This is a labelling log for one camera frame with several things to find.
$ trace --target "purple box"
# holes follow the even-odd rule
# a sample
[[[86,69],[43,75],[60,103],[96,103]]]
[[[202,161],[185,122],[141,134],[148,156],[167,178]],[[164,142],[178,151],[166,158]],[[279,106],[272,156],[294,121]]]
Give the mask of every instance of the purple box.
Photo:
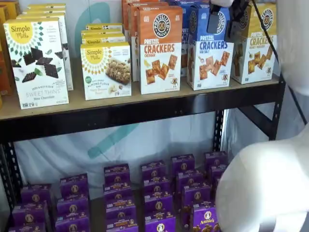
[[[136,217],[136,208],[133,197],[124,197],[119,200],[106,202],[106,219]]]
[[[145,212],[152,212],[156,210],[173,210],[173,196],[169,191],[156,192],[144,196]]]
[[[211,202],[196,203],[193,205],[190,225],[191,231],[219,232],[220,227],[217,220],[216,207]]]
[[[87,211],[59,216],[56,221],[57,232],[90,231],[90,220]]]
[[[195,168],[195,159],[192,154],[174,156],[171,158],[172,176],[176,176],[177,172],[184,172]]]
[[[205,171],[211,166],[228,165],[228,156],[225,151],[206,152],[205,153]]]
[[[156,211],[145,215],[145,232],[175,232],[176,217],[172,211]]]
[[[144,180],[144,193],[170,191],[170,180],[166,176],[154,177]]]
[[[73,194],[89,195],[87,173],[60,179],[60,190],[62,197]]]
[[[166,176],[166,165],[162,160],[144,164],[141,166],[141,175],[143,180],[149,180],[157,176]]]
[[[57,203],[58,215],[88,211],[88,209],[88,197],[83,194],[60,198]]]
[[[106,201],[119,200],[123,197],[132,196],[131,182],[111,183],[104,186],[104,197]]]
[[[27,226],[12,227],[9,232],[46,232],[44,223],[36,223]]]
[[[130,181],[128,164],[104,167],[105,184]]]
[[[114,218],[106,220],[106,232],[138,232],[139,227],[135,217]]]

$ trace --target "pretzel crisps crackers box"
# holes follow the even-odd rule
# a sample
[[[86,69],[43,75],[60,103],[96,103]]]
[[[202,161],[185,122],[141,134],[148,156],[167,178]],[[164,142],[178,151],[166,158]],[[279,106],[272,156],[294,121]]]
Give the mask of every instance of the pretzel crisps crackers box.
[[[60,191],[62,197],[72,194],[89,195],[87,173],[60,179]]]
[[[141,94],[179,91],[183,10],[139,7]]]
[[[225,41],[229,9],[221,8],[217,33],[207,32],[210,6],[195,3],[190,8],[187,82],[193,90],[229,86],[234,45]]]
[[[145,232],[175,232],[176,217],[172,211],[155,211],[145,215]]]
[[[258,4],[263,24],[277,48],[276,4]],[[253,5],[249,4],[237,24],[232,77],[241,84],[270,80],[275,56]]]

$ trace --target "orange box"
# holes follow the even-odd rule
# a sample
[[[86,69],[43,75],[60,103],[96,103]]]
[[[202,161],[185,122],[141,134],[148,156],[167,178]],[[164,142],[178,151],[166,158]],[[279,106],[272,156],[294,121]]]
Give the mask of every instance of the orange box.
[[[138,9],[140,92],[179,91],[183,9],[179,6]]]

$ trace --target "cracker image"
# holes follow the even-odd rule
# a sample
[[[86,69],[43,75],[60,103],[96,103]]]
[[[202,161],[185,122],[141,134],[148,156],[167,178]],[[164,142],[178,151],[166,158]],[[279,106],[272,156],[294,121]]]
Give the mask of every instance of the cracker image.
[[[177,56],[170,55],[170,58],[169,58],[169,68],[174,70],[176,62],[177,62]]]
[[[35,60],[39,60],[41,57],[43,57],[43,52],[40,49],[36,49],[36,48],[31,48],[31,53],[32,53],[32,57]]]
[[[264,65],[265,65],[265,63],[266,63],[266,60],[267,60],[267,58],[266,58],[266,56],[265,55],[262,55],[262,58],[260,59],[260,62],[259,62],[259,64],[257,65],[260,69],[263,69],[263,67],[264,67]]]
[[[273,53],[273,50],[272,50],[271,46],[269,46],[266,58],[270,60],[271,56],[272,56],[272,53]]]
[[[45,73],[47,76],[58,78],[56,65],[53,64],[44,64]]]
[[[167,66],[166,64],[163,64],[159,77],[165,80],[166,76],[168,75],[168,72],[169,72],[169,66]]]
[[[248,74],[251,74],[254,72],[255,69],[255,60],[249,60],[248,61]]]
[[[261,59],[261,52],[255,53],[254,55],[255,64],[258,64],[260,62],[260,59]]]
[[[106,75],[114,81],[127,85],[131,81],[131,67],[114,58],[108,60]]]
[[[154,75],[159,75],[161,72],[161,64],[159,60],[155,60],[152,62]]]
[[[36,73],[35,72],[30,72],[28,73],[25,78],[23,79],[22,83],[27,82],[27,81],[32,81],[34,80],[34,78],[36,77]]]
[[[221,68],[221,62],[216,60],[215,64],[213,65],[213,69],[212,69],[211,73],[214,74],[215,76],[217,76],[220,68]]]
[[[222,58],[221,58],[221,64],[223,66],[226,66],[229,57],[230,57],[230,53],[224,51],[223,54],[222,54]]]

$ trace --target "white box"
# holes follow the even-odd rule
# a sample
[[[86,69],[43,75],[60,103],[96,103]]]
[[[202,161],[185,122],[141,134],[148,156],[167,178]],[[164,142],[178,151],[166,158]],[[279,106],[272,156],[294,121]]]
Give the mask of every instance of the white box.
[[[58,18],[4,23],[21,109],[69,103]]]
[[[131,96],[128,42],[81,45],[86,100]]]

